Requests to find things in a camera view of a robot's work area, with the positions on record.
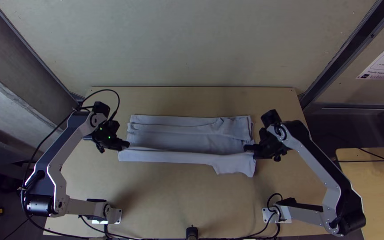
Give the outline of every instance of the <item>tabletop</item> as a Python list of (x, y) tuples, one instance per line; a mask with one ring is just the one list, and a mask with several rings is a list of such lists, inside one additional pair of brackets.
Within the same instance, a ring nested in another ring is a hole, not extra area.
[[(384, 157), (384, 148), (365, 148)], [(357, 148), (337, 149), (339, 161), (380, 160)], [(367, 224), (362, 228), (366, 240), (384, 239), (384, 162), (340, 163), (352, 187), (362, 197)]]
[[(88, 95), (108, 87), (93, 87)], [(282, 120), (305, 123), (293, 88), (221, 88), (221, 87), (109, 87), (120, 95), (115, 120), (126, 138), (132, 114), (218, 117), (250, 115), (253, 134), (263, 124), (260, 116), (276, 109)], [(116, 108), (111, 92), (92, 96), (84, 106), (101, 101)], [(300, 156), (289, 151), (280, 162), (258, 160), (253, 178), (244, 174), (216, 175), (211, 166), (119, 162), (116, 151), (100, 154), (95, 145), (81, 141), (62, 168), (71, 198), (106, 199), (123, 209), (121, 224), (109, 225), (109, 231), (138, 238), (184, 238), (192, 224), (201, 238), (242, 237), (264, 227), (262, 208), (274, 192), (298, 202), (321, 204), (325, 187)], [(89, 229), (77, 216), (48, 218), (47, 229), (79, 236), (101, 236)], [(272, 236), (270, 224), (260, 236)], [(282, 224), (280, 236), (325, 234), (319, 226), (293, 220)]]

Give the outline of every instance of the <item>wire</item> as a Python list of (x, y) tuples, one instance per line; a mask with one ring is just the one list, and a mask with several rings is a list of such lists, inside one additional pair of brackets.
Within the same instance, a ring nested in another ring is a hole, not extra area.
[(40, 149), (41, 145), (71, 116), (71, 114), (73, 113), (74, 111), (72, 111), (69, 115), (67, 115), (65, 117), (65, 119), (63, 119), (63, 121), (61, 121), (41, 142), (40, 144), (38, 144), (38, 147), (36, 147), (35, 151), (33, 152), (32, 154), (32, 157), (31, 159), (29, 159), (29, 162), (28, 162), (28, 166), (24, 172), (24, 175), (23, 175), (23, 183), (22, 183), (22, 188), (20, 190), (20, 201), (22, 203), (22, 209), (23, 209), (23, 212), (27, 218), (27, 220), (29, 220), (35, 227), (43, 230), (43, 231), (46, 231), (46, 232), (49, 232), (49, 233), (53, 233), (53, 234), (57, 234), (57, 235), (60, 235), (60, 236), (67, 236), (67, 237), (74, 237), (74, 238), (80, 238), (80, 239), (89, 239), (88, 237), (81, 237), (81, 236), (75, 236), (75, 235), (69, 235), (69, 234), (64, 234), (64, 233), (60, 233), (60, 232), (55, 232), (55, 231), (51, 231), (51, 230), (48, 230), (48, 229), (45, 229), (43, 227), (41, 227), (40, 225), (38, 225), (36, 222), (34, 222), (32, 219), (31, 219), (31, 216), (29, 216), (27, 210), (26, 210), (26, 206), (24, 204), (24, 194), (25, 194), (25, 182), (26, 182), (26, 177), (28, 175), (28, 169), (29, 167), (31, 166), (32, 162), (33, 162), (33, 159), (36, 155), (36, 153), (38, 152), (38, 150)]
[(84, 98), (84, 100), (82, 101), (82, 103), (80, 104), (80, 106), (82, 106), (82, 104), (83, 104), (87, 99), (89, 99), (91, 96), (93, 96), (93, 95), (95, 95), (95, 94), (97, 94), (97, 93), (99, 93), (99, 92), (104, 92), (104, 91), (113, 92), (113, 93), (116, 94), (116, 97), (118, 98), (118, 105), (117, 105), (115, 111), (112, 113), (111, 117), (109, 118), (109, 120), (112, 120), (113, 117), (115, 117), (116, 113), (118, 112), (118, 109), (120, 108), (120, 102), (121, 102), (121, 101), (120, 101), (120, 95), (119, 95), (117, 92), (115, 92), (114, 90), (112, 90), (112, 89), (101, 89), (101, 90), (99, 90), (99, 91), (93, 92), (92, 94), (90, 94), (89, 96), (87, 96), (86, 98)]
[[(270, 203), (271, 199), (272, 199), (274, 196), (280, 196), (280, 197), (281, 197), (281, 200), (283, 199), (283, 198), (282, 198), (282, 195), (279, 194), (279, 193), (277, 193), (277, 192), (274, 193), (274, 194), (272, 194), (272, 195), (268, 198), (268, 201), (266, 202), (266, 206), (267, 206), (267, 208), (268, 208), (268, 210), (269, 210), (270, 212), (273, 212), (273, 214), (269, 217), (269, 219), (268, 219), (268, 221), (266, 222), (266, 225), (264, 226), (264, 228), (263, 228), (262, 230), (260, 230), (259, 232), (253, 233), (253, 234), (251, 234), (251, 235), (248, 235), (248, 236), (245, 236), (245, 237), (240, 237), (240, 238), (233, 238), (233, 239), (230, 239), (230, 240), (243, 240), (243, 239), (247, 239), (247, 238), (248, 238), (248, 239), (249, 239), (249, 238), (259, 239), (259, 240), (276, 239), (276, 238), (278, 237), (278, 234), (280, 233), (280, 230), (281, 230), (281, 226), (280, 226), (279, 223), (276, 224), (276, 226), (277, 226), (278, 229), (277, 229), (277, 231), (276, 231), (276, 233), (275, 233), (274, 236), (271, 236), (271, 237), (254, 237), (254, 236), (259, 235), (259, 234), (261, 234), (262, 232), (264, 232), (264, 231), (268, 228), (269, 222), (271, 221), (272, 217), (276, 215), (276, 211), (275, 211), (275, 210), (270, 210), (270, 209), (269, 209), (269, 203)], [(280, 220), (281, 220), (281, 211), (279, 210), (279, 208), (278, 208), (278, 212), (280, 213), (278, 221), (280, 221)]]
[[(337, 136), (336, 134), (333, 134), (333, 133), (327, 133), (326, 136), (332, 136), (332, 137), (335, 137), (335, 138), (337, 138), (337, 139), (340, 139), (340, 140), (342, 140), (342, 141), (348, 143), (349, 145), (353, 145), (353, 146), (355, 146), (355, 145), (354, 145), (353, 143), (351, 143), (350, 141), (348, 141), (348, 140), (346, 140), (346, 139), (344, 139), (344, 138), (342, 138), (342, 137), (339, 137), (339, 136)], [(361, 150), (361, 151), (363, 151), (363, 152), (366, 152), (366, 153), (368, 153), (368, 154), (370, 154), (370, 155), (373, 155), (373, 156), (375, 156), (375, 157), (378, 157), (378, 158), (380, 158), (380, 159), (383, 159), (383, 160), (338, 161), (338, 162), (341, 162), (341, 163), (343, 163), (343, 162), (345, 162), (345, 163), (353, 163), (353, 162), (357, 162), (357, 163), (361, 163), (361, 162), (384, 162), (384, 157), (382, 157), (382, 156), (379, 156), (379, 155), (377, 155), (377, 154), (375, 154), (375, 153), (369, 152), (369, 151), (367, 151), (367, 150), (365, 150), (365, 149), (363, 149), (363, 148), (359, 148), (359, 147), (356, 147), (356, 146), (355, 146), (355, 148), (357, 148), (357, 149), (359, 149), (359, 150)]]
[(14, 231), (12, 231), (10, 234), (8, 234), (5, 238), (3, 238), (2, 240), (6, 240), (9, 236), (11, 236), (13, 233), (15, 233), (21, 226), (23, 226), (23, 224), (25, 224), (28, 220), (26, 219), (23, 223), (21, 223), (16, 229), (14, 229)]
[(117, 236), (117, 237), (122, 237), (122, 238), (126, 238), (126, 239), (140, 240), (140, 239), (137, 239), (137, 238), (132, 238), (132, 237), (127, 237), (127, 236), (123, 236), (123, 235), (117, 235), (117, 234), (109, 233), (108, 232), (108, 225), (107, 224), (105, 224), (105, 226), (104, 226), (104, 229), (105, 229), (104, 231), (99, 230), (99, 229), (91, 226), (90, 224), (88, 224), (87, 221), (85, 221), (85, 219), (84, 219), (84, 217), (82, 215), (79, 215), (79, 217), (85, 223), (85, 225), (87, 225), (89, 228), (93, 229), (94, 231), (98, 231), (98, 232), (104, 233), (106, 235), (106, 237), (108, 237), (108, 238), (111, 238), (111, 237), (108, 236), (108, 235), (111, 235), (111, 236)]

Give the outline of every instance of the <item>white mounting plate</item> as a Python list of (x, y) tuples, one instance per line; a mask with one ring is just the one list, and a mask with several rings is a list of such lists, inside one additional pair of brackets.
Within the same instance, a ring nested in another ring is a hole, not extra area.
[(122, 210), (119, 208), (107, 208), (106, 219), (107, 221), (91, 221), (92, 224), (120, 224), (121, 223)]
[[(272, 210), (277, 210), (275, 207), (271, 207), (271, 208), (262, 208), (262, 214), (263, 214), (263, 221), (265, 223), (268, 222), (268, 219), (271, 217), (271, 215), (273, 214), (273, 212), (269, 211)], [(281, 209), (281, 215), (282, 215), (282, 218), (285, 219), (285, 221), (281, 221), (279, 222), (278, 219), (279, 219), (279, 215), (278, 213), (275, 213), (275, 215), (271, 218), (271, 220), (269, 221), (269, 223), (291, 223), (291, 216), (290, 216), (290, 213), (288, 212), (288, 210), (286, 211), (283, 211), (283, 209)]]

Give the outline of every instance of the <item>light blue garment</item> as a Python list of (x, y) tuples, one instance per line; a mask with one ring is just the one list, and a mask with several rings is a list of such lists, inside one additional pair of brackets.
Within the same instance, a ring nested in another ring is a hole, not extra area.
[(250, 116), (132, 115), (127, 133), (131, 145), (119, 152), (120, 161), (207, 164), (217, 174), (254, 174), (252, 153), (243, 150), (254, 144)]

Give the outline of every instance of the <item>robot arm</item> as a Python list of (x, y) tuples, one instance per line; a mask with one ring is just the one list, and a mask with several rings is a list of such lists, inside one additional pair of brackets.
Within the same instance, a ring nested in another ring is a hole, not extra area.
[[(92, 140), (100, 152), (121, 151), (129, 143), (116, 137), (119, 124), (107, 119), (109, 107), (95, 102), (91, 112), (74, 112), (68, 127), (37, 161), (26, 180), (24, 203), (33, 215), (59, 217), (65, 214), (83, 215), (95, 224), (119, 224), (122, 210), (112, 208), (106, 200), (76, 200), (66, 195), (66, 180), (60, 170), (76, 145)], [(278, 201), (276, 210), (280, 223), (301, 220), (323, 226), (335, 236), (344, 236), (365, 225), (361, 197), (334, 163), (313, 143), (305, 125), (298, 120), (281, 122), (275, 110), (262, 116), (265, 128), (259, 131), (260, 143), (246, 145), (255, 159), (280, 161), (280, 156), (295, 150), (327, 187), (322, 206), (300, 204), (294, 198)]]
[(100, 152), (104, 148), (121, 151), (129, 143), (116, 137), (119, 124), (107, 120), (110, 108), (95, 102), (91, 112), (74, 112), (67, 128), (37, 161), (26, 180), (24, 203), (33, 215), (59, 217), (65, 214), (83, 215), (93, 223), (119, 224), (122, 210), (112, 208), (106, 200), (71, 199), (66, 195), (66, 180), (60, 170), (73, 149), (82, 140), (92, 140)]
[(259, 131), (260, 143), (246, 145), (244, 149), (254, 151), (255, 159), (274, 158), (275, 161), (280, 161), (280, 156), (288, 150), (295, 150), (327, 188), (322, 206), (297, 203), (294, 198), (276, 202), (270, 210), (277, 211), (282, 218), (279, 222), (296, 219), (323, 226), (335, 236), (345, 236), (365, 226), (361, 197), (312, 141), (306, 126), (299, 120), (281, 122), (275, 110), (265, 113), (261, 119), (265, 128)]

